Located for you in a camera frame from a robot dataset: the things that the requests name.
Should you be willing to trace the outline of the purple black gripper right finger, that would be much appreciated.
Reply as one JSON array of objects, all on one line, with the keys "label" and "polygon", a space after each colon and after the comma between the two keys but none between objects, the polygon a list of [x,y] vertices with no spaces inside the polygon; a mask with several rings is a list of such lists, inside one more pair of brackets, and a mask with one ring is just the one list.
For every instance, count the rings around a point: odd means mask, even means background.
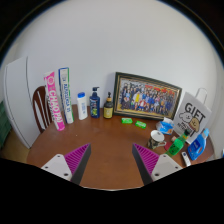
[{"label": "purple black gripper right finger", "polygon": [[136,143],[132,145],[132,154],[144,185],[150,184],[182,169],[182,167],[168,155],[158,155],[150,149]]}]

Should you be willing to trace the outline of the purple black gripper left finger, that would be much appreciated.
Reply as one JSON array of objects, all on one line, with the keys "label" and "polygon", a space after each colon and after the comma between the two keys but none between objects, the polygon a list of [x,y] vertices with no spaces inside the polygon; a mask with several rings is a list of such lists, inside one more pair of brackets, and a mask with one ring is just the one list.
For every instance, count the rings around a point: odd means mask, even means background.
[{"label": "purple black gripper left finger", "polygon": [[91,144],[87,143],[66,155],[56,154],[42,169],[79,185],[90,155]]}]

